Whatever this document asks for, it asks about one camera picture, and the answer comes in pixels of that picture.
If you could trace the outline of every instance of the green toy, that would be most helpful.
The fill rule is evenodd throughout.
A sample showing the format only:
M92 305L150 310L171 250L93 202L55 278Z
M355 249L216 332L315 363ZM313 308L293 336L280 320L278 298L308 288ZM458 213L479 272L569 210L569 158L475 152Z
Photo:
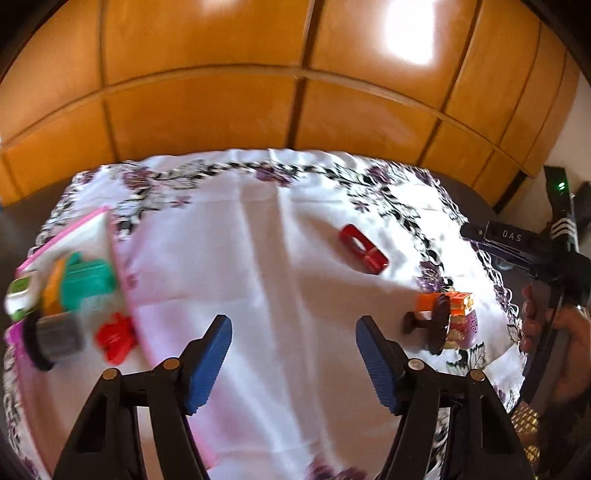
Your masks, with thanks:
M95 295L112 293L117 279L104 260L82 260L82 254L72 254L66 262L66 272L60 284L60 303L65 312L80 308L82 300Z

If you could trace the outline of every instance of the white container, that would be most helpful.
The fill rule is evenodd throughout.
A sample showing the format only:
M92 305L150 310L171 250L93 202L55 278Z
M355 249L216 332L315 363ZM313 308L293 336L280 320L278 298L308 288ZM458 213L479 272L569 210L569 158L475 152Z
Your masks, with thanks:
M21 320L39 303L43 291L41 275L36 270L23 273L9 286L4 299L4 309L13 322Z

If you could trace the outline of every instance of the white wall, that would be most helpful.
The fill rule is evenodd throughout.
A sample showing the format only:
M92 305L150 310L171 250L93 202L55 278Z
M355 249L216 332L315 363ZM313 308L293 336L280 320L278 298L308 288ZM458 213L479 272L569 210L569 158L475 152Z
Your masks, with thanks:
M591 181L591 87L582 74L572 110L546 164L566 169L571 192L576 192L581 182ZM536 179L524 182L522 191L500 217L503 222L534 232L545 227L550 220L550 204L543 171ZM591 239L588 247L591 253Z

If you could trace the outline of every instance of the white tablecloth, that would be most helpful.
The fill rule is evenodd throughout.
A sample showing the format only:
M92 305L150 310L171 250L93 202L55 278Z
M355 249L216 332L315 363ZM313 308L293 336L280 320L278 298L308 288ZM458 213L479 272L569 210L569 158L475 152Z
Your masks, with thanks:
M374 478L397 419L378 402L356 347L355 322L364 314L408 356L462 375L482 368L507 408L517 399L516 307L487 255L460 239L465 219L425 170L291 150L104 166L74 178L36 248L101 206L118 218L116 247L150 364L179 355L217 314L233 321L210 400L190 420L219 458L213 480L305 480L347 468L339 478ZM389 258L380 276L363 273L337 240L348 223ZM435 357L422 350L423 332L402 334L401 320L421 291L439 291L448 280L474 292L479 339L468 353ZM9 406L26 418L16 403ZM65 393L29 403L65 432L82 406ZM24 428L14 415L9 424ZM57 458L63 443L28 427L35 441L27 456ZM439 440L444 432L442 422ZM159 478L154 455L148 473Z

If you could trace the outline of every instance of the red toy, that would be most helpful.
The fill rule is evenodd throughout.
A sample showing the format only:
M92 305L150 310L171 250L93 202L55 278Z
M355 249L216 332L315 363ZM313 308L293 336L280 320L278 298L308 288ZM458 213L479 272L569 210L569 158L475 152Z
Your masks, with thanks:
M135 338L131 317L117 312L113 319L114 323L105 323L96 332L95 340L105 351L107 361L112 365L120 365L138 341Z
M355 255L363 260L365 271L379 275L388 266L388 259L355 225L345 226L339 238Z

